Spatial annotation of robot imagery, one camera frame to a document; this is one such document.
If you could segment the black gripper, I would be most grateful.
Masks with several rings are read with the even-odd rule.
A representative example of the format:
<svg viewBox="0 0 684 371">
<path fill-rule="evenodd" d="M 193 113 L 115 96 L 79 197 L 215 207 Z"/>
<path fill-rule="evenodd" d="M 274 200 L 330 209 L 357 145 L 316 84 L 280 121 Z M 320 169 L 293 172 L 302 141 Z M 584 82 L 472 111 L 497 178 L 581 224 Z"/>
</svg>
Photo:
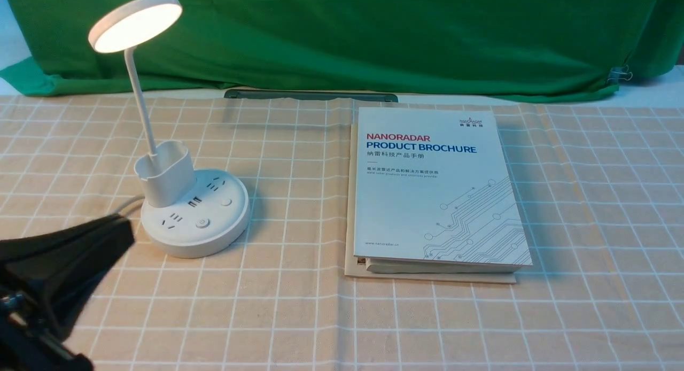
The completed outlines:
<svg viewBox="0 0 684 371">
<path fill-rule="evenodd" d="M 95 369 L 88 357 L 71 352 L 62 341 L 134 243 L 132 223 L 119 214 L 2 240 L 1 369 Z"/>
</svg>

